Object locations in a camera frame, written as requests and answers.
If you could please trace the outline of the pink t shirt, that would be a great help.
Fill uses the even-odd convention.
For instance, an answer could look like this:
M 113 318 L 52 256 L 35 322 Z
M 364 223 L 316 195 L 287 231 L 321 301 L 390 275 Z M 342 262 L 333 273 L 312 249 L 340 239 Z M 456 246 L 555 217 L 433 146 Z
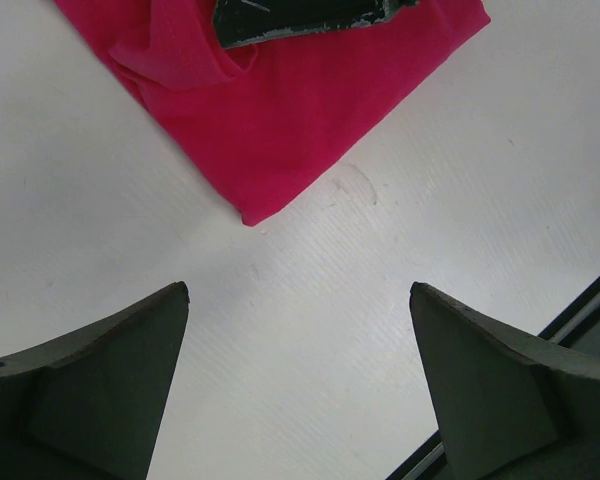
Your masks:
M 211 1 L 58 8 L 248 226 L 288 205 L 490 21 L 479 1 L 425 1 L 380 26 L 226 50 Z

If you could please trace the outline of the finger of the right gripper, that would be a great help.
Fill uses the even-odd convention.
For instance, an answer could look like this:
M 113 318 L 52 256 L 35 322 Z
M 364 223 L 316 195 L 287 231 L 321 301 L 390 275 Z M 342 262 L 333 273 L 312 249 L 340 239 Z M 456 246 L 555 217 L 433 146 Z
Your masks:
M 212 24 L 220 45 L 229 49 L 369 27 L 417 5 L 414 0 L 221 0 Z

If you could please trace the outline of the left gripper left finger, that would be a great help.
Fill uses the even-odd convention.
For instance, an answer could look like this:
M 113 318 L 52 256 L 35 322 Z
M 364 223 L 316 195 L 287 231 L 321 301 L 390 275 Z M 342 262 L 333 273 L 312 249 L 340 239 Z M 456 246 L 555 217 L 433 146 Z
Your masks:
M 144 479 L 189 314 L 185 283 L 0 357 L 0 479 Z

